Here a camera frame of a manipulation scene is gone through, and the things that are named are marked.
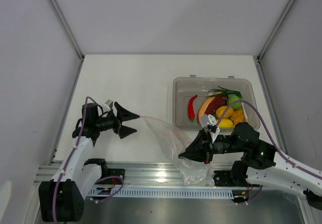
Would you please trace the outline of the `red chili pepper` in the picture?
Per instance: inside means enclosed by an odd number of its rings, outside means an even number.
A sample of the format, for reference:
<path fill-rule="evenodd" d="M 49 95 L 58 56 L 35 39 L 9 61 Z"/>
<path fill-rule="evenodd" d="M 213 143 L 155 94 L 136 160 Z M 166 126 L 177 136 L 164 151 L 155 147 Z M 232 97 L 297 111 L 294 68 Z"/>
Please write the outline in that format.
<path fill-rule="evenodd" d="M 189 103 L 188 103 L 188 118 L 190 120 L 194 120 L 195 119 L 195 112 L 194 112 L 194 107 L 193 107 L 193 104 L 194 104 L 194 100 L 198 97 L 198 95 L 194 95 L 190 100 L 189 100 Z"/>

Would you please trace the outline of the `clear zip top bag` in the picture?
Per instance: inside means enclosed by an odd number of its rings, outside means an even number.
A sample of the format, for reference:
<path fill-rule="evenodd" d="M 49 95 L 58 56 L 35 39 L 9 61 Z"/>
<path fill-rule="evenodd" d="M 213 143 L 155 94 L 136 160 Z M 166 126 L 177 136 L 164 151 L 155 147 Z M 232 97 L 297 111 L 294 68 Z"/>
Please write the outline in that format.
<path fill-rule="evenodd" d="M 214 185 L 214 172 L 209 165 L 179 157 L 192 142 L 182 130 L 158 118 L 145 115 L 141 118 L 153 133 L 163 155 L 179 170 L 185 187 Z"/>

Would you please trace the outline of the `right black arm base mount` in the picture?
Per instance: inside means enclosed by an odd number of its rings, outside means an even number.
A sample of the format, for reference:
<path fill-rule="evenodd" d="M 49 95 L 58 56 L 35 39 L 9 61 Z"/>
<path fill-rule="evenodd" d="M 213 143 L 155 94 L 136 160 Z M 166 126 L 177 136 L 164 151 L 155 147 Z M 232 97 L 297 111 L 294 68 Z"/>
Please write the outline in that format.
<path fill-rule="evenodd" d="M 214 185 L 216 187 L 260 187 L 258 184 L 250 184 L 246 181 L 246 174 L 234 171 L 214 171 Z"/>

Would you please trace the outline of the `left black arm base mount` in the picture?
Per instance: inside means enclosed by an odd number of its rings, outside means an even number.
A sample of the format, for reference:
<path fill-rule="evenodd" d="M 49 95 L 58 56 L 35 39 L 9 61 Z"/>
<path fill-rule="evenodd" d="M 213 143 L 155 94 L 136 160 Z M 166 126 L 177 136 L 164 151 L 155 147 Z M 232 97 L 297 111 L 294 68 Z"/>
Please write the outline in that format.
<path fill-rule="evenodd" d="M 115 176 L 119 176 L 124 180 L 125 177 L 125 169 L 109 169 L 108 177 L 113 176 L 113 178 L 106 180 L 106 184 L 111 185 L 112 187 L 122 185 L 122 181 L 119 178 L 115 178 Z"/>

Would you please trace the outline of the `left aluminium frame post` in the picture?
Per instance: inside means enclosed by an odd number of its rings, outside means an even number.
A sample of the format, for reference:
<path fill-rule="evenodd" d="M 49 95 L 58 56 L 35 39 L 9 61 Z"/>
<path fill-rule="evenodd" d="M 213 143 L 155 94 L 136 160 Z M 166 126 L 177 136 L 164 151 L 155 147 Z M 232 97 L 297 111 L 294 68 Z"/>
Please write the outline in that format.
<path fill-rule="evenodd" d="M 82 50 L 79 46 L 79 44 L 76 41 L 76 38 L 71 30 L 71 27 L 69 23 L 67 22 L 64 13 L 59 6 L 59 3 L 57 0 L 47 0 L 50 7 L 52 8 L 53 13 L 55 14 L 56 19 L 58 20 L 62 30 L 64 31 L 68 41 L 70 42 L 71 46 L 73 47 L 77 57 L 80 59 L 80 61 L 83 61 L 84 54 L 82 53 Z"/>

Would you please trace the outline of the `grey translucent plastic bin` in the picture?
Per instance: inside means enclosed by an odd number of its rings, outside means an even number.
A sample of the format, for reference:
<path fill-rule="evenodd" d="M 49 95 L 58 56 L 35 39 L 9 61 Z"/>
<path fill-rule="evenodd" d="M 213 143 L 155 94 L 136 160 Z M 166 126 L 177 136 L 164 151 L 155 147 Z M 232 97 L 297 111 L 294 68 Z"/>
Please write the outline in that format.
<path fill-rule="evenodd" d="M 198 115 L 203 103 L 210 98 L 212 89 L 225 89 L 239 91 L 244 100 L 256 106 L 256 99 L 252 84 L 246 79 L 206 78 L 206 77 L 178 77 L 173 81 L 173 125 L 183 130 L 199 130 L 201 128 L 197 118 L 190 120 L 188 116 L 188 104 L 193 96 L 193 110 Z"/>

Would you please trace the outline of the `green onion stalks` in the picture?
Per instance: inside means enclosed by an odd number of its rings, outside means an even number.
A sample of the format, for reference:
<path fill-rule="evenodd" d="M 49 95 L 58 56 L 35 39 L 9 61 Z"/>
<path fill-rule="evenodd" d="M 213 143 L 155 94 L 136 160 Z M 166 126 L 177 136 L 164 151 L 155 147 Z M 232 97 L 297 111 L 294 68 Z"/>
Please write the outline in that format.
<path fill-rule="evenodd" d="M 218 89 L 210 89 L 207 91 L 209 93 L 208 97 L 214 96 L 224 96 L 224 95 L 236 95 L 239 99 L 243 99 L 243 96 L 240 91 L 226 89 L 223 87 L 218 87 Z"/>

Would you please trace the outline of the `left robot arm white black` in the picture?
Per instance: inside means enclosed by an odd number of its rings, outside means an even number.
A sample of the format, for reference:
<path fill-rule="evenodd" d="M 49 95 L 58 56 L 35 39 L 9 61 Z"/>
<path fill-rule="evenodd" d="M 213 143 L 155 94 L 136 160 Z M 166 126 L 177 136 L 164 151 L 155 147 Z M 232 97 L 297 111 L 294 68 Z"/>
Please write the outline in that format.
<path fill-rule="evenodd" d="M 89 155 L 101 132 L 112 130 L 121 139 L 136 133 L 123 122 L 140 116 L 108 100 L 107 111 L 96 102 L 82 106 L 82 116 L 72 133 L 72 145 L 67 158 L 48 181 L 40 183 L 38 195 L 44 222 L 77 222 L 83 216 L 85 200 L 95 184 L 107 180 L 113 186 L 123 186 L 124 176 L 114 175 L 105 159 L 90 159 Z"/>

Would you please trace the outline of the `right aluminium frame post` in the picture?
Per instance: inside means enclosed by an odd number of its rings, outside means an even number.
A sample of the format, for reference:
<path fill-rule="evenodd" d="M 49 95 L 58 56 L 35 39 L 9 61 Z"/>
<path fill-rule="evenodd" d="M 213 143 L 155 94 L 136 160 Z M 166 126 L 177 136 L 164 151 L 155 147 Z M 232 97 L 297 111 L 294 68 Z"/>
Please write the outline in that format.
<path fill-rule="evenodd" d="M 261 48 L 258 56 L 257 61 L 261 63 L 264 59 L 264 56 L 269 51 L 271 46 L 273 45 L 274 41 L 276 40 L 277 36 L 279 35 L 280 31 L 282 30 L 284 24 L 286 23 L 287 19 L 291 15 L 291 12 L 295 8 L 298 0 L 288 0 L 286 5 L 284 6 L 282 13 L 280 14 L 278 20 L 276 21 L 272 31 L 270 32 L 268 38 L 266 39 L 263 47 Z"/>

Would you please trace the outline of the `yellow mango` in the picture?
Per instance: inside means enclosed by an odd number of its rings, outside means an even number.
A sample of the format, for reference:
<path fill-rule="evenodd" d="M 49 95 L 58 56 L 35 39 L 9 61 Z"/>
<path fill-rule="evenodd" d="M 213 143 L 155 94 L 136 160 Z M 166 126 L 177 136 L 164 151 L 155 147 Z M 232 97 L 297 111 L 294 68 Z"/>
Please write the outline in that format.
<path fill-rule="evenodd" d="M 218 125 L 219 128 L 233 128 L 233 122 L 230 119 L 222 119 Z"/>

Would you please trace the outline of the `green round vegetable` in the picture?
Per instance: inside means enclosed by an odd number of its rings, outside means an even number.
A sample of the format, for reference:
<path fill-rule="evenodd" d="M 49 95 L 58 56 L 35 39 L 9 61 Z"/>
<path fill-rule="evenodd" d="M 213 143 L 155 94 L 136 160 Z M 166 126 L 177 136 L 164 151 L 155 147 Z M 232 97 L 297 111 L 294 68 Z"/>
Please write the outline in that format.
<path fill-rule="evenodd" d="M 231 108 L 234 111 L 242 109 L 243 108 L 242 103 L 238 102 L 238 100 L 240 100 L 240 97 L 237 95 L 232 95 L 232 96 L 228 97 L 227 106 L 231 105 Z"/>

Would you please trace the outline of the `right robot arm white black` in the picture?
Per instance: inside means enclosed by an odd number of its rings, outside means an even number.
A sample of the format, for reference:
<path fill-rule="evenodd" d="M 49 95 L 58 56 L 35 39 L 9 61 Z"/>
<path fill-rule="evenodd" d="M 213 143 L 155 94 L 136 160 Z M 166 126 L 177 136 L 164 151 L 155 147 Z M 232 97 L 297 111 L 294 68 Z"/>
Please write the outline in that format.
<path fill-rule="evenodd" d="M 282 153 L 260 139 L 247 123 L 239 123 L 230 135 L 215 135 L 214 127 L 200 130 L 193 142 L 178 155 L 208 164 L 214 155 L 242 153 L 229 171 L 216 171 L 214 183 L 223 187 L 267 186 L 304 198 L 321 209 L 321 172 Z"/>

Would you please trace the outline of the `aluminium frame post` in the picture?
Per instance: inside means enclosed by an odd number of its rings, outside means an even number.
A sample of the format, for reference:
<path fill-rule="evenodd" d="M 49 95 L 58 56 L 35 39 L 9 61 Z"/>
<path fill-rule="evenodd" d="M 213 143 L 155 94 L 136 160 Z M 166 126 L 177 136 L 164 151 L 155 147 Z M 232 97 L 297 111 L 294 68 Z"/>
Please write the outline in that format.
<path fill-rule="evenodd" d="M 272 31 L 270 32 L 268 38 L 266 39 L 263 47 L 261 48 L 258 56 L 257 61 L 261 63 L 264 59 L 264 56 L 269 51 L 271 46 L 273 45 L 274 41 L 276 40 L 277 36 L 279 35 L 280 31 L 282 30 L 284 24 L 286 23 L 287 19 L 291 15 L 291 12 L 295 8 L 298 0 L 288 0 L 286 5 L 284 6 L 282 13 L 280 14 L 278 20 L 276 21 Z"/>
<path fill-rule="evenodd" d="M 64 31 L 68 41 L 70 42 L 71 46 L 73 47 L 77 57 L 80 59 L 80 61 L 83 61 L 84 54 L 82 53 L 82 50 L 79 46 L 79 44 L 76 41 L 76 38 L 71 30 L 71 27 L 69 23 L 67 22 L 64 13 L 59 6 L 59 3 L 57 0 L 47 0 L 50 7 L 52 8 L 53 13 L 55 14 L 56 19 L 58 20 L 62 30 Z"/>

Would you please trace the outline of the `yellow lemon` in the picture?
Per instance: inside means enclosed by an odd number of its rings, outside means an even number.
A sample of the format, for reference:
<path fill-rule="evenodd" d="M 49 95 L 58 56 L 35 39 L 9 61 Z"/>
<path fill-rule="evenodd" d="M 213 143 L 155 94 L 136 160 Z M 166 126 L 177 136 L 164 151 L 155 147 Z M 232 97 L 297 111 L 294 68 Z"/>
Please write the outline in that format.
<path fill-rule="evenodd" d="M 225 113 L 223 118 L 229 119 L 234 113 L 234 110 L 231 107 L 227 107 L 227 106 L 221 106 L 216 110 L 216 118 L 217 119 L 221 118 L 226 109 L 227 109 L 227 112 Z"/>

